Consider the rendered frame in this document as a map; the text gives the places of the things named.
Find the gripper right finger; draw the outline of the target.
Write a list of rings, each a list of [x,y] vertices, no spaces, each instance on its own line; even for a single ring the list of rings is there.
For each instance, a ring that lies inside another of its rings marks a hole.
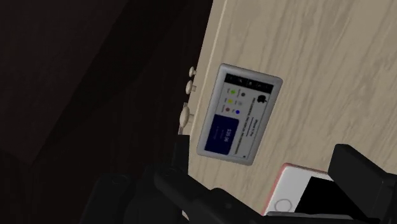
[[[336,144],[328,175],[367,217],[397,224],[397,174],[391,174],[348,144]]]

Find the silver framed tablet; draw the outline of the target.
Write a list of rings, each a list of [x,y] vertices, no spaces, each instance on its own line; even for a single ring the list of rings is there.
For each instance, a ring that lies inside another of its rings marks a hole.
[[[222,63],[197,154],[252,165],[282,83],[279,77]]]

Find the white phone with pink edge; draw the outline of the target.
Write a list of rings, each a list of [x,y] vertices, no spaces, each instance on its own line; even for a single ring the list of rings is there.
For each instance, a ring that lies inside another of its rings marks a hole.
[[[330,214],[367,221],[326,172],[285,163],[279,170],[263,212]]]

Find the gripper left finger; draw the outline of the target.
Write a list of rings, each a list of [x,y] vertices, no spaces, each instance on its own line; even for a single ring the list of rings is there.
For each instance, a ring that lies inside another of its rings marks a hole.
[[[264,224],[226,191],[188,175],[189,144],[189,136],[178,136],[172,162],[148,166],[141,179],[102,175],[79,224]]]

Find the light wood chest of drawers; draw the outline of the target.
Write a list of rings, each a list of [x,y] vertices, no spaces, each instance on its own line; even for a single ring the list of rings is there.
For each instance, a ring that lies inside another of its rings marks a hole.
[[[219,65],[283,80],[254,162],[197,154]],[[190,95],[189,173],[262,212],[282,164],[350,144],[397,173],[397,0],[213,0]]]

